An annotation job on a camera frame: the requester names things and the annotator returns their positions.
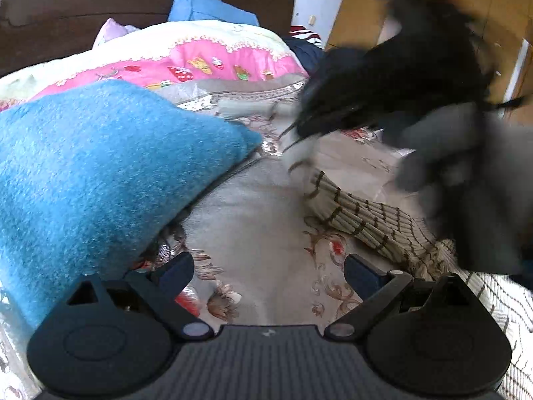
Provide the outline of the beige brown-striped knit sweater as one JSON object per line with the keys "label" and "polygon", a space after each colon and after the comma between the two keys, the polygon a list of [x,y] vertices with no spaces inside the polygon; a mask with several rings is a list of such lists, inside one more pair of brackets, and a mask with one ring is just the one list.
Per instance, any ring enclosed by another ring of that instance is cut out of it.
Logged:
{"label": "beige brown-striped knit sweater", "polygon": [[384,203],[342,190],[312,168],[304,195],[326,225],[358,239],[415,279],[435,281],[455,273],[492,315],[510,341],[512,356],[500,393],[532,398],[532,292],[505,275],[466,271],[457,265],[450,240],[437,240],[423,219]]}

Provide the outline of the navy clothes pile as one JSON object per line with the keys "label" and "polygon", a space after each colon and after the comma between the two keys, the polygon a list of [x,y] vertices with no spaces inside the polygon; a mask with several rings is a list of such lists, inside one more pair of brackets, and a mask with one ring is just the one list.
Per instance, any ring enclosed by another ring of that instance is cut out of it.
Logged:
{"label": "navy clothes pile", "polygon": [[282,37],[284,43],[295,54],[308,74],[317,68],[325,52],[321,36],[303,25],[293,25],[289,33]]}

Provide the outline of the silver floral bedspread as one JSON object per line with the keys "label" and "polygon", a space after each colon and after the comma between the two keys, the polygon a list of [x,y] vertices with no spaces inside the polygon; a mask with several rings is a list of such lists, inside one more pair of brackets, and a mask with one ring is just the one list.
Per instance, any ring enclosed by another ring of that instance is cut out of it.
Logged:
{"label": "silver floral bedspread", "polygon": [[[306,201],[312,168],[372,200],[356,191],[360,176],[253,152],[169,222],[124,275],[80,275],[36,328],[21,315],[42,398],[505,398],[510,341],[455,273],[412,276],[364,337],[326,339],[324,329],[362,302],[345,281],[347,256],[407,271],[323,223]],[[212,327],[210,340],[180,341],[125,281],[184,252],[194,276],[175,302]]]}

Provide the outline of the blue fuzzy knit garment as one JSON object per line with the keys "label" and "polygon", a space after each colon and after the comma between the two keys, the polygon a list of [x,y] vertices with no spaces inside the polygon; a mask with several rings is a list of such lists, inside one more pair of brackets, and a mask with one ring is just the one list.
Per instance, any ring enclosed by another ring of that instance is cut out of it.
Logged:
{"label": "blue fuzzy knit garment", "polygon": [[85,273],[116,279],[261,144],[106,80],[1,113],[1,282],[36,328]]}

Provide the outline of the wooden wardrobe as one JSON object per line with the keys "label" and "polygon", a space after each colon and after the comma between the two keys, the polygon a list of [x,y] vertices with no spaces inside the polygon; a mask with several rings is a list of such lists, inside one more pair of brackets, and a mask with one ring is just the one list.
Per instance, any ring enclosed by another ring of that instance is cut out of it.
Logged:
{"label": "wooden wardrobe", "polygon": [[490,98],[498,61],[456,0],[342,0],[329,49],[311,82],[307,122],[327,134],[407,123],[449,105],[517,108],[531,97]]}

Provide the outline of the pink cartoon print quilt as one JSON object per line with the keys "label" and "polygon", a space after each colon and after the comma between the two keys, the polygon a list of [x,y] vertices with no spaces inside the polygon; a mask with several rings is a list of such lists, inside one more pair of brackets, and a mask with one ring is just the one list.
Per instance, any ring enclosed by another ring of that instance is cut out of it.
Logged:
{"label": "pink cartoon print quilt", "polygon": [[1,108],[103,80],[155,90],[201,80],[287,84],[290,76],[305,80],[307,73],[267,29],[212,20],[167,22],[3,76]]}

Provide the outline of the blue pillow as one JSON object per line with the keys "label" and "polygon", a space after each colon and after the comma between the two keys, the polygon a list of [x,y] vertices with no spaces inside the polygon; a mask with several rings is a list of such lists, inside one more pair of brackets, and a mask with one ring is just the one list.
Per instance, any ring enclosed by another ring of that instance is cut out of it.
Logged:
{"label": "blue pillow", "polygon": [[205,20],[259,26],[259,19],[253,13],[221,0],[174,0],[167,17],[168,22]]}

